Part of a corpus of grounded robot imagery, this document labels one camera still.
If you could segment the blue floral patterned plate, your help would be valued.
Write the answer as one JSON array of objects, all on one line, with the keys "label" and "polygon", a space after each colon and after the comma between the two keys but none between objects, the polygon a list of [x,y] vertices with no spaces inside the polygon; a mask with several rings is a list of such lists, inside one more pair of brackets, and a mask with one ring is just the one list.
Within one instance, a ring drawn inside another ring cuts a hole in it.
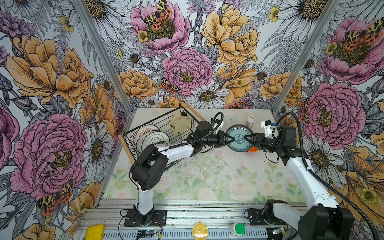
[{"label": "blue floral patterned plate", "polygon": [[253,134],[253,131],[244,125],[234,125],[227,132],[228,135],[235,138],[235,142],[228,147],[235,152],[247,152],[252,145],[244,138],[245,135]]}]

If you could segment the orange plate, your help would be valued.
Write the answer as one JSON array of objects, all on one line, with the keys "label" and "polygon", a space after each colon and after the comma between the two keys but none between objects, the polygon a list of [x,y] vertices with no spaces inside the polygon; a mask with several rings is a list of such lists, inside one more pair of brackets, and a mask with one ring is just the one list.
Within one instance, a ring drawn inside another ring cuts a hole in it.
[{"label": "orange plate", "polygon": [[252,147],[248,150],[248,153],[255,153],[255,152],[257,152],[257,151],[258,151],[258,149],[257,149],[256,147],[252,146]]}]

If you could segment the cream plate front row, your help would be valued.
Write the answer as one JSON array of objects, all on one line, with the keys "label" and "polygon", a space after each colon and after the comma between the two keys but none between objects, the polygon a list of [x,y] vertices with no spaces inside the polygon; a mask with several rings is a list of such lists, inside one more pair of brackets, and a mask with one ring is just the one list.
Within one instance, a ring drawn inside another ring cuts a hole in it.
[{"label": "cream plate front row", "polygon": [[181,135],[192,127],[192,118],[186,112],[178,112],[171,118],[170,127],[174,134]]}]

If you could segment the black wire dish rack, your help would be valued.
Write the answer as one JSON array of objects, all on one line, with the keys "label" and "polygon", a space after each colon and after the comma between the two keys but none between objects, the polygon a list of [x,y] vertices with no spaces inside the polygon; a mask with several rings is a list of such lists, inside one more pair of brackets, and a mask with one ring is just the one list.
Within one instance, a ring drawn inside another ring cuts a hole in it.
[{"label": "black wire dish rack", "polygon": [[205,120],[186,103],[173,109],[138,108],[129,129],[119,135],[119,140],[134,163],[148,145],[162,143],[168,147],[179,144]]}]

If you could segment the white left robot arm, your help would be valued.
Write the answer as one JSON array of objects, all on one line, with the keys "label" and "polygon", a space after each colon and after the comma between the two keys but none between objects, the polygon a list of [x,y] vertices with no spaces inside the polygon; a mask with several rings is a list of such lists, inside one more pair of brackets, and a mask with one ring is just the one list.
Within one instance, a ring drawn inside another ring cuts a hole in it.
[{"label": "white left robot arm", "polygon": [[216,121],[214,125],[201,121],[195,131],[180,143],[164,147],[157,143],[149,144],[142,150],[130,168],[131,180],[137,187],[137,202],[124,216],[125,227],[166,225],[167,211],[155,210],[153,202],[155,186],[161,180],[167,166],[196,155],[204,146],[221,148],[236,142],[235,137],[219,131],[219,127]]}]

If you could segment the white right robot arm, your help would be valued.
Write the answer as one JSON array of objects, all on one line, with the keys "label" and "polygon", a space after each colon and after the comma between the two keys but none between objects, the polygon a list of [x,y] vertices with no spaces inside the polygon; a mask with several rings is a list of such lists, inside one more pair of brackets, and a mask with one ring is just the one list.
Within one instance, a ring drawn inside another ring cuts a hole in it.
[{"label": "white right robot arm", "polygon": [[302,190],[308,209],[303,214],[284,201],[268,200],[263,219],[268,224],[284,222],[303,240],[347,240],[354,222],[353,214],[341,208],[329,194],[330,187],[315,178],[304,149],[296,147],[296,134],[296,128],[282,126],[275,138],[268,138],[264,133],[245,136],[245,140],[258,150],[277,153]]}]

